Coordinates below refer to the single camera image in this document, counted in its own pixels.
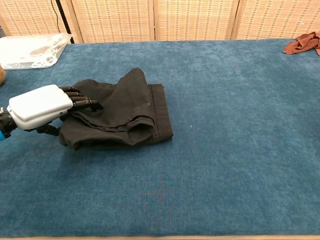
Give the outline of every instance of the blue carpet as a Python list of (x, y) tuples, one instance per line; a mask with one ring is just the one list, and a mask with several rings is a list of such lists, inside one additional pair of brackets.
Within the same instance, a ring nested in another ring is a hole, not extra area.
[(75, 152), (14, 131), (0, 237), (320, 234), (320, 57), (282, 53), (289, 41), (75, 44), (53, 67), (7, 71), (1, 106), (141, 68), (164, 85), (174, 137)]

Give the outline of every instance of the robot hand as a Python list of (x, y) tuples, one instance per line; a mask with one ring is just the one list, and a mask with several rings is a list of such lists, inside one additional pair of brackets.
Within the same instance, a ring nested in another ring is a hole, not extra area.
[(15, 96), (9, 100), (7, 111), (3, 107), (0, 109), (0, 141), (9, 138), (16, 128), (57, 136), (59, 129), (49, 123), (89, 107), (94, 112), (104, 109), (100, 103), (71, 86), (47, 85)]

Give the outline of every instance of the folded black cloth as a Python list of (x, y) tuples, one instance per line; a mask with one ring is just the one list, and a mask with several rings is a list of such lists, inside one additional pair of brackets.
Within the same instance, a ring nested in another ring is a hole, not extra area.
[(104, 109), (69, 114), (59, 132), (62, 145), (75, 150), (84, 146), (127, 148), (173, 137), (164, 87), (147, 84), (141, 69), (132, 69), (117, 84), (87, 79), (73, 87)]

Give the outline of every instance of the black pants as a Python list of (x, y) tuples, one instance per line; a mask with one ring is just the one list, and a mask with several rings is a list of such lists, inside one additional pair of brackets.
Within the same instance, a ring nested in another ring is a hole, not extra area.
[(132, 69), (117, 84), (87, 79), (74, 87), (104, 110), (87, 108), (68, 115), (59, 133), (62, 145), (75, 150), (83, 146), (127, 148), (173, 137), (164, 87), (147, 84), (141, 69)]

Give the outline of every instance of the woven room divider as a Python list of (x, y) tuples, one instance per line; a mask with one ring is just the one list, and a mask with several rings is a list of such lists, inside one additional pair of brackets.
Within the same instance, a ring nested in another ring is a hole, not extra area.
[(155, 39), (153, 0), (72, 0), (85, 43)]
[[(76, 16), (67, 1), (60, 0), (75, 43), (83, 43)], [(66, 33), (55, 0), (0, 0), (0, 26), (6, 36)]]
[(230, 39), (239, 0), (155, 0), (155, 40)]
[(320, 31), (320, 0), (240, 0), (232, 39), (296, 38)]

